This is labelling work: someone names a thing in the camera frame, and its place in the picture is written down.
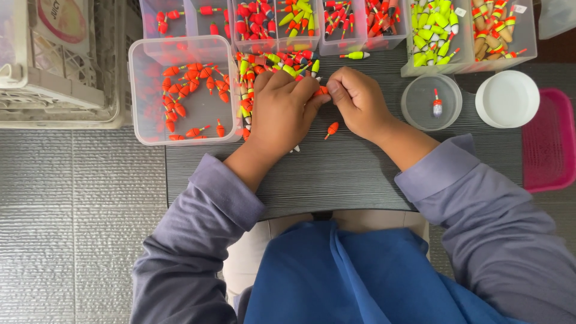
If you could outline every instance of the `sleeve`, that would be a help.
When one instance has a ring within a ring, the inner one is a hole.
[[[217,279],[226,248],[249,231],[264,205],[226,166],[202,158],[134,265],[131,323],[236,323]]]
[[[476,157],[470,134],[443,142],[396,183],[447,230],[456,281],[501,314],[576,323],[576,260],[532,196]]]

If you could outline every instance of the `white label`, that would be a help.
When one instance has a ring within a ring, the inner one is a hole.
[[[524,13],[527,7],[521,5],[514,5],[514,11],[517,13]]]
[[[464,15],[466,14],[466,10],[462,9],[462,8],[456,8],[456,10],[454,10],[454,13],[457,14],[460,17],[464,17]]]

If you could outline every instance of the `dark gray desk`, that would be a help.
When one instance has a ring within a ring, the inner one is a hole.
[[[414,79],[400,77],[400,68],[406,61],[406,46],[401,43],[392,51],[373,52],[370,58],[361,61],[323,57],[319,75],[327,80],[344,65],[370,75],[380,84],[390,111],[403,119],[400,99]],[[523,64],[518,70],[533,77],[541,88],[556,85],[563,89],[576,82],[575,65]],[[466,88],[467,84],[478,83],[478,78],[483,81],[486,77],[487,74],[457,76],[457,82]],[[476,113],[474,95],[466,91],[462,95],[464,103],[458,120],[447,129],[430,135],[443,141],[454,135],[472,133],[477,156],[521,184],[520,129],[500,130],[487,126]],[[324,141],[326,129],[334,121],[340,122],[340,129]],[[188,177],[205,153],[223,160],[242,143],[243,140],[214,146],[166,147],[169,204],[186,188]],[[263,219],[336,209],[414,210],[394,184],[396,166],[379,148],[350,132],[335,106],[326,104],[320,110],[300,148],[302,152],[286,155],[262,182],[257,195],[268,206]]]

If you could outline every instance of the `beige pants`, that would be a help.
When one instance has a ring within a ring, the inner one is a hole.
[[[429,223],[420,213],[397,210],[336,210],[332,219],[337,222],[338,228],[356,233],[408,227],[426,242],[430,242]],[[302,214],[261,221],[228,248],[229,256],[224,260],[222,274],[230,303],[232,298],[254,284],[268,242],[288,227],[310,220],[311,214]]]

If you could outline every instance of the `white plastic crate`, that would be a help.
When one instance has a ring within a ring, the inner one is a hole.
[[[114,129],[130,122],[127,51],[138,0],[89,0],[89,51],[37,32],[37,2],[0,0],[0,128]]]

